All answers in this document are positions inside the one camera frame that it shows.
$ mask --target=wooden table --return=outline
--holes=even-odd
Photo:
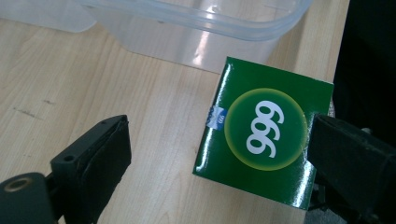
[[[315,0],[267,64],[332,81],[346,0]],[[219,75],[134,54],[100,24],[0,20],[0,180],[47,175],[94,124],[130,121],[132,164],[100,223],[304,223],[305,211],[191,174]]]

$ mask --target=transparent plastic container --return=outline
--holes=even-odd
[[[77,0],[129,51],[220,73],[265,63],[312,0]]]
[[[0,0],[0,18],[78,33],[95,19],[73,0]]]

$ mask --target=green cardboard box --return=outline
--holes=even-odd
[[[312,119],[327,114],[332,84],[228,58],[193,173],[307,209],[315,168]]]

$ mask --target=dark background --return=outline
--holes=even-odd
[[[335,116],[396,147],[396,0],[351,0],[334,77]]]

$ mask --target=green circle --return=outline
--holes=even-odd
[[[267,145],[263,152],[254,154],[249,151],[248,145],[260,147],[263,141],[248,142],[251,135],[255,136],[254,139],[258,136],[252,129],[256,129],[256,132],[267,130],[267,124],[271,122],[261,115],[270,113],[271,109],[258,106],[260,102],[277,105],[283,120],[278,112],[274,112],[271,121],[279,130],[278,139],[273,128],[265,135],[274,144],[275,150]],[[260,108],[260,116],[256,113],[256,106]],[[307,125],[303,110],[290,96],[282,91],[263,88],[248,91],[233,102],[224,123],[224,132],[227,144],[238,160],[258,170],[274,171],[289,166],[301,155],[307,137]]]

